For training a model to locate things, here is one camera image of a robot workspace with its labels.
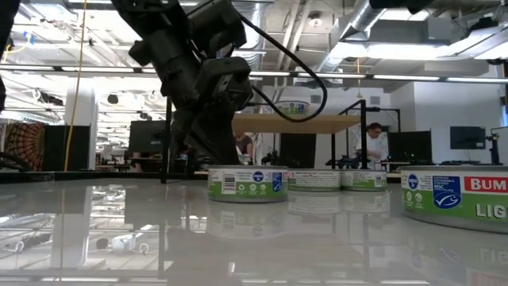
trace wooden shelf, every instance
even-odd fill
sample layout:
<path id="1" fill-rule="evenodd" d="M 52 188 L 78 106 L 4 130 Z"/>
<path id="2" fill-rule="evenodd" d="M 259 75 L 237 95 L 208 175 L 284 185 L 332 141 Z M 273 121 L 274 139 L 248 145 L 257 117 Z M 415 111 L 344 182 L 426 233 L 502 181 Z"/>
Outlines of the wooden shelf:
<path id="1" fill-rule="evenodd" d="M 233 131 L 256 133 L 332 134 L 360 123 L 360 116 L 322 115 L 308 122 L 293 123 L 277 114 L 236 114 Z"/>

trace computer monitor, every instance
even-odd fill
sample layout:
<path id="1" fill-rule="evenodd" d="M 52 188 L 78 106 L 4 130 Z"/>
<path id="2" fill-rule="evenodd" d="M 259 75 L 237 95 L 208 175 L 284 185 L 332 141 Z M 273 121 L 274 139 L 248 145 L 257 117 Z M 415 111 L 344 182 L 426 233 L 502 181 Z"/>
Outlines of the computer monitor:
<path id="1" fill-rule="evenodd" d="M 485 149 L 487 145 L 485 127 L 451 126 L 450 149 Z"/>
<path id="2" fill-rule="evenodd" d="M 164 120 L 130 122 L 129 152 L 161 153 L 165 126 Z"/>
<path id="3" fill-rule="evenodd" d="M 430 131 L 389 133 L 388 150 L 394 162 L 432 162 L 432 135 Z"/>

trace white shirt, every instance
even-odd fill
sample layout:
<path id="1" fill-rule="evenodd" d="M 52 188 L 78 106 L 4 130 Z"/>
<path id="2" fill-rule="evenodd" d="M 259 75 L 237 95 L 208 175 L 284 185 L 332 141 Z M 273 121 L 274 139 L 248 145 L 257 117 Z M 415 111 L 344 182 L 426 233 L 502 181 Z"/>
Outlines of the white shirt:
<path id="1" fill-rule="evenodd" d="M 362 149 L 362 141 L 361 141 L 361 139 L 359 139 L 358 143 L 356 143 L 355 150 L 361 150 L 361 149 Z M 367 134 L 367 150 L 370 152 L 378 153 L 381 156 L 381 158 L 369 156 L 368 157 L 369 160 L 379 161 L 379 160 L 384 160 L 387 158 L 387 155 L 383 153 L 382 142 L 379 139 L 379 137 L 374 139 Z"/>

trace wall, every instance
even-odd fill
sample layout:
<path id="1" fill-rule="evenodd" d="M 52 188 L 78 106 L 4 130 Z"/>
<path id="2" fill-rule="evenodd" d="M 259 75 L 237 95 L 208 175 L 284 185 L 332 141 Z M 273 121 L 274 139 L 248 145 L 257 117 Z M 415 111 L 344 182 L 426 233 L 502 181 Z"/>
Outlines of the wall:
<path id="1" fill-rule="evenodd" d="M 485 77 L 497 77 L 494 68 Z M 451 150 L 450 126 L 499 126 L 501 107 L 498 85 L 470 83 L 412 83 L 391 94 L 394 108 L 401 108 L 403 131 L 432 131 L 433 160 L 491 162 L 490 144 L 485 150 Z"/>
<path id="2" fill-rule="evenodd" d="M 263 91 L 268 96 L 273 95 L 273 87 L 263 87 Z M 328 89 L 329 97 L 325 106 L 325 109 L 321 114 L 338 114 L 346 107 L 352 105 L 354 102 L 359 100 L 357 97 L 358 89 L 352 88 L 347 91 L 344 91 L 342 88 L 330 88 Z M 370 105 L 370 97 L 371 96 L 379 96 L 381 99 L 381 104 L 378 107 L 390 108 L 390 95 L 383 93 L 382 88 L 362 88 L 361 94 L 364 99 L 367 100 L 367 106 Z M 281 100 L 298 100 L 310 102 L 311 95 L 321 95 L 321 90 L 311 90 L 309 88 L 304 87 L 286 87 L 281 97 Z M 310 113 L 313 113 L 319 104 L 311 104 Z M 379 113 L 368 113 L 367 122 L 378 122 L 384 126 L 391 126 L 392 130 L 397 129 L 397 122 L 392 119 L 386 112 L 382 111 Z M 263 136 L 263 143 L 258 147 L 258 158 L 260 156 L 266 155 L 267 152 L 271 151 L 273 146 L 273 134 L 261 134 Z M 336 148 L 337 148 L 337 158 L 340 158 L 342 154 L 347 154 L 346 150 L 346 141 L 345 141 L 345 131 L 337 134 L 336 138 Z M 354 148 L 354 144 L 356 143 L 356 139 L 353 136 L 350 136 L 350 152 L 352 148 Z M 316 139 L 316 158 L 315 158 L 315 168 L 329 168 L 325 166 L 325 163 L 331 159 L 331 139 L 330 135 L 318 134 Z"/>
<path id="3" fill-rule="evenodd" d="M 408 83 L 392 92 L 390 102 L 392 108 L 400 109 L 401 131 L 415 131 L 414 83 Z"/>

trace blue logo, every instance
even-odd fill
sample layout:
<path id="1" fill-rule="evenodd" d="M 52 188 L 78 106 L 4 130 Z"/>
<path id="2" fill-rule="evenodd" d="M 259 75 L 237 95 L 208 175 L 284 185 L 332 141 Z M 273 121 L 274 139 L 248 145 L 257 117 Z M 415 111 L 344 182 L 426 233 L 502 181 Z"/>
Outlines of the blue logo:
<path id="1" fill-rule="evenodd" d="M 460 191 L 460 177 L 433 176 L 434 206 L 447 210 L 460 205 L 462 193 Z"/>
<path id="2" fill-rule="evenodd" d="M 273 173 L 272 183 L 273 192 L 280 192 L 283 190 L 283 174 Z"/>
<path id="3" fill-rule="evenodd" d="M 254 174 L 252 174 L 252 178 L 254 179 L 255 182 L 259 183 L 263 181 L 264 175 L 262 172 L 257 171 L 254 172 Z"/>
<path id="4" fill-rule="evenodd" d="M 416 191 L 418 189 L 418 177 L 414 174 L 410 174 L 407 177 L 407 183 L 410 185 L 410 189 Z"/>

